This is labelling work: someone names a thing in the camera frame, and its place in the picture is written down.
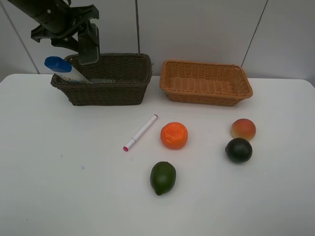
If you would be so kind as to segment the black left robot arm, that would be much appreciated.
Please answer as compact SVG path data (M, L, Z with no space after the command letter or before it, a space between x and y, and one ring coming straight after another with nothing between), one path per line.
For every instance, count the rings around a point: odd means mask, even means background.
M79 63L92 64L99 60L99 31L91 19L99 18L92 4L71 7L67 0L11 0L11 4L31 17L39 26L31 31L31 39L50 39L54 47L78 53Z

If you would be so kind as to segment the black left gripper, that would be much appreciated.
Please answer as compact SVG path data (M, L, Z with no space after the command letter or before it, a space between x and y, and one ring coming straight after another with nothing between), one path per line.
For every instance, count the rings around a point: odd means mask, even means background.
M55 47L78 52L81 65L98 62L99 33L91 19L98 19L99 11L92 4L70 7L68 4L45 4L34 19L39 26L31 31L31 39L40 42L50 39Z

